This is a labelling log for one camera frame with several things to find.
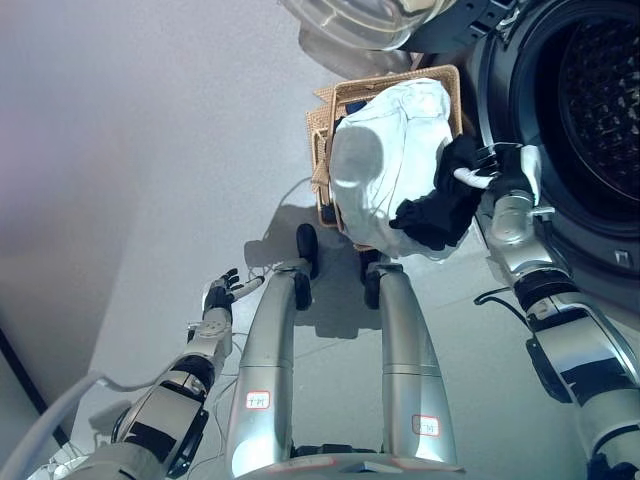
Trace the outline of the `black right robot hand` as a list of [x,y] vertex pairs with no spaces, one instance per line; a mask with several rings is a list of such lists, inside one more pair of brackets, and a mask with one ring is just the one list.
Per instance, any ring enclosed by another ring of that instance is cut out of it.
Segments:
[[527,194],[537,206],[541,196],[542,160],[535,145],[498,142],[476,152],[476,167],[456,167],[453,177],[463,184],[490,191],[495,199]]

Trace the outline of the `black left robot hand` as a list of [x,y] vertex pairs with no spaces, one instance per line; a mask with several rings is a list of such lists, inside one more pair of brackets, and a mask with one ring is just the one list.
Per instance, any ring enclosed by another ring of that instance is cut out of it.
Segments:
[[264,276],[257,276],[245,283],[240,281],[238,269],[232,268],[215,279],[204,291],[202,312],[206,314],[215,308],[232,312],[232,305],[251,294],[265,282]]

